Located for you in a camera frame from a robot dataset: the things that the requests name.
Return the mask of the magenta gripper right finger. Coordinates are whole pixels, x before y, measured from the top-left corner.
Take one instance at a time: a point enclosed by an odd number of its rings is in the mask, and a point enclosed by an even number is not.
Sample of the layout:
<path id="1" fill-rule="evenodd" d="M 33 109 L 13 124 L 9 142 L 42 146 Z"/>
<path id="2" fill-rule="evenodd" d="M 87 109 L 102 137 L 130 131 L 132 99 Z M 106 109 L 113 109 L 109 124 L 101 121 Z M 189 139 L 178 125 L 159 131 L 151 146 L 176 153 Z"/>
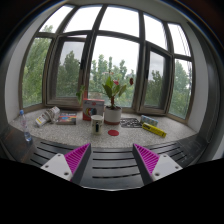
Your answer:
<path id="1" fill-rule="evenodd" d="M 167 154 L 159 155 L 138 144 L 133 145 L 133 155 L 145 185 L 182 169 L 182 167 Z"/>

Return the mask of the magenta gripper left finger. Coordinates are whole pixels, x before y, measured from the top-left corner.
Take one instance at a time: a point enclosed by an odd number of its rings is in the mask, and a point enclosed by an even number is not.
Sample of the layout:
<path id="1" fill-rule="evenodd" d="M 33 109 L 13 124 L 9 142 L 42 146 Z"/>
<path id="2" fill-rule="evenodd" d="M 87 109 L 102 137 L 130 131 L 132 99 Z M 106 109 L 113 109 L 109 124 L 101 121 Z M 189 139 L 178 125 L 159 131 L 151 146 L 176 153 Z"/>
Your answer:
<path id="1" fill-rule="evenodd" d="M 91 144 L 87 143 L 65 155 L 56 154 L 42 166 L 42 169 L 79 185 L 90 153 Z"/>

